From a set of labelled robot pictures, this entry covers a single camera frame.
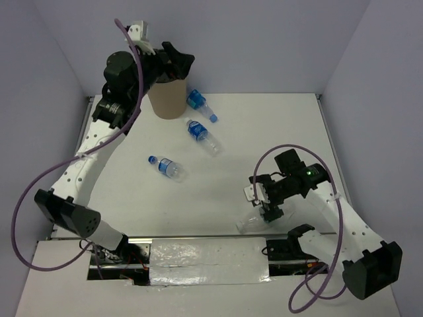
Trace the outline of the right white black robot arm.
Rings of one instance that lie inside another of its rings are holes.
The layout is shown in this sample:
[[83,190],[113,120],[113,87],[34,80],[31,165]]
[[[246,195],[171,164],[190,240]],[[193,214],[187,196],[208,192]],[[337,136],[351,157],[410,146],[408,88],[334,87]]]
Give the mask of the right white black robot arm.
[[282,205],[291,197],[301,196],[313,205],[337,240],[325,237],[313,225],[299,225],[288,233],[289,254],[321,260],[329,273],[339,272],[346,288],[364,300],[398,280],[403,251],[396,242],[386,242],[357,214],[336,189],[323,160],[307,166],[297,154],[300,148],[283,145],[285,151],[274,159],[281,179],[254,171],[244,188],[245,197],[260,208],[259,218],[266,224],[282,217]]

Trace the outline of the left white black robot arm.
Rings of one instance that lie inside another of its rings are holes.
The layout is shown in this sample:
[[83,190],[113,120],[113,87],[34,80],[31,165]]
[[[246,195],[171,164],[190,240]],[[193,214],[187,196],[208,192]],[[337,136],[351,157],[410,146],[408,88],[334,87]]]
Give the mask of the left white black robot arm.
[[34,200],[54,225],[102,248],[114,263],[124,262],[139,248],[128,237],[88,208],[93,188],[112,153],[129,133],[141,112],[141,100],[156,83],[184,80],[195,60],[170,42],[145,53],[119,51],[106,60],[102,98],[93,112],[85,140],[49,190],[38,190]]

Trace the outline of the green label clear bottle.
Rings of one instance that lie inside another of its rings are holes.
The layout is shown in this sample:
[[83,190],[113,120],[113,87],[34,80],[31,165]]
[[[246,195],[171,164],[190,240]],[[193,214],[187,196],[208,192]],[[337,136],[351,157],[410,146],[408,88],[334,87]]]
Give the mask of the green label clear bottle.
[[250,234],[276,229],[293,217],[296,213],[296,207],[293,203],[286,202],[282,205],[282,211],[284,214],[280,218],[266,222],[264,220],[263,206],[257,206],[236,223],[237,230],[240,234]]

